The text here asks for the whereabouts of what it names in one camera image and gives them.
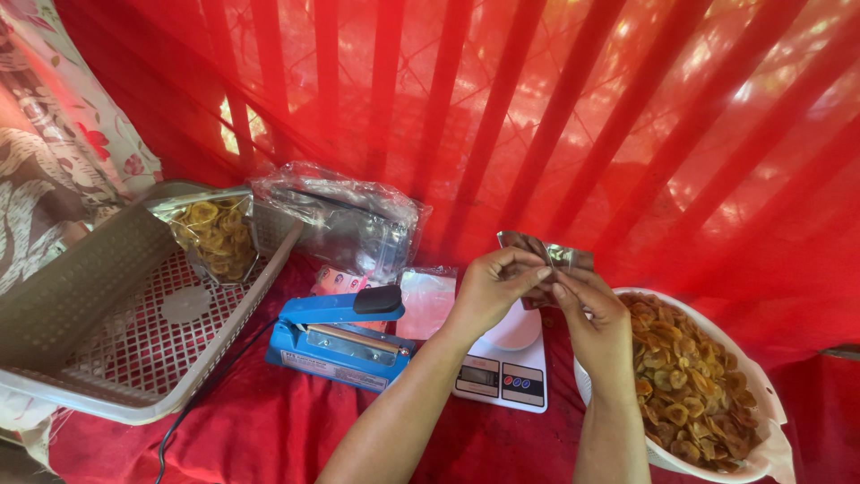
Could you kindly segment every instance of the red tablecloth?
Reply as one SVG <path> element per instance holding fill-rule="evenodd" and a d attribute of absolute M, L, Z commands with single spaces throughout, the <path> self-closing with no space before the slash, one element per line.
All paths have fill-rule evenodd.
<path fill-rule="evenodd" d="M 307 295 L 317 264 L 292 256 L 233 350 L 284 302 Z M 550 406 L 534 414 L 451 397 L 414 482 L 569 482 L 585 407 L 561 315 L 545 328 Z M 312 482 L 375 395 L 265 363 L 263 336 L 175 433 L 164 482 Z M 772 370 L 795 446 L 798 482 L 857 481 L 860 363 L 815 357 Z M 69 484 L 153 482 L 157 448 L 175 419 L 129 426 L 73 413 L 50 449 Z M 654 482 L 700 480 L 651 468 Z"/>

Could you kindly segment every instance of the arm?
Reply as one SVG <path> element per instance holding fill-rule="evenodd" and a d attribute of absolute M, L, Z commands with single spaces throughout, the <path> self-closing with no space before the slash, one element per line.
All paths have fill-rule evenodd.
<path fill-rule="evenodd" d="M 552 292 L 568 320 L 570 341 L 592 379 L 574 482 L 649 483 L 645 428 L 636 402 L 630 312 L 597 274 L 556 273 Z M 580 301 L 592 309 L 589 320 Z"/>
<path fill-rule="evenodd" d="M 530 269 L 504 281 L 501 273 L 514 264 Z M 408 481 L 466 351 L 551 272 L 538 256 L 512 247 L 476 259 L 445 324 L 353 424 L 317 482 Z"/>

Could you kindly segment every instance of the forearm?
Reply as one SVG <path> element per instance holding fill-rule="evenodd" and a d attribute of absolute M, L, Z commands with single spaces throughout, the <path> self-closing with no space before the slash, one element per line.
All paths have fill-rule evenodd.
<path fill-rule="evenodd" d="M 470 342 L 443 326 L 350 428 L 318 482 L 406 482 L 451 394 Z"/>
<path fill-rule="evenodd" d="M 632 391 L 613 399 L 593 394 L 582 424 L 574 482 L 651 482 L 645 430 Z"/>

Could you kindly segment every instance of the white colander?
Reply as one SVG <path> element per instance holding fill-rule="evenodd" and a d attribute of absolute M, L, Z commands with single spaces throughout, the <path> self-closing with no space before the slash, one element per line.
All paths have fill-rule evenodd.
<path fill-rule="evenodd" d="M 762 430 L 767 428 L 767 425 L 763 425 L 767 419 L 772 419 L 780 425 L 788 421 L 785 418 L 783 406 L 779 403 L 779 399 L 777 398 L 777 393 L 774 391 L 771 381 L 767 379 L 765 372 L 757 363 L 746 357 L 738 345 L 726 336 L 726 333 L 722 332 L 720 328 L 716 327 L 714 323 L 710 322 L 708 318 L 705 318 L 698 311 L 687 306 L 683 302 L 650 289 L 618 288 L 613 289 L 613 291 L 615 294 L 629 292 L 651 294 L 657 296 L 664 302 L 679 307 L 684 310 L 688 316 L 692 317 L 696 321 L 696 324 L 707 332 L 714 341 L 724 345 L 726 350 L 733 352 L 738 357 L 738 369 L 746 374 L 747 388 L 759 403 L 759 406 L 752 409 L 752 415 L 759 422 L 759 436 L 763 440 L 767 440 L 768 438 L 768 436 L 762 435 Z M 575 355 L 574 376 L 576 377 L 576 387 L 580 390 L 580 396 L 585 404 L 588 405 L 588 402 L 591 401 L 591 378 L 582 368 L 580 362 L 576 360 Z M 648 462 L 659 468 L 664 468 L 673 472 L 680 472 L 681 474 L 695 475 L 696 477 L 708 481 L 727 483 L 753 482 L 768 474 L 769 467 L 767 465 L 743 466 L 733 473 L 706 470 L 678 459 L 668 451 L 663 450 L 659 445 L 652 442 L 651 439 L 645 436 L 642 436 L 642 438 L 648 446 Z"/>

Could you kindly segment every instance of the banana chip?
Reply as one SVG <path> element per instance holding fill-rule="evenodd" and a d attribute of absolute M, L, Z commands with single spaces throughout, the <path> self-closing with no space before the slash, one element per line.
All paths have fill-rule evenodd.
<path fill-rule="evenodd" d="M 738 358 L 689 315 L 654 295 L 626 293 L 633 328 L 636 398 L 645 435 L 676 457 L 734 472 L 761 439 Z"/>
<path fill-rule="evenodd" d="M 168 222 L 189 261 L 218 284 L 244 282 L 258 258 L 253 195 L 247 187 L 154 201 L 146 207 Z"/>

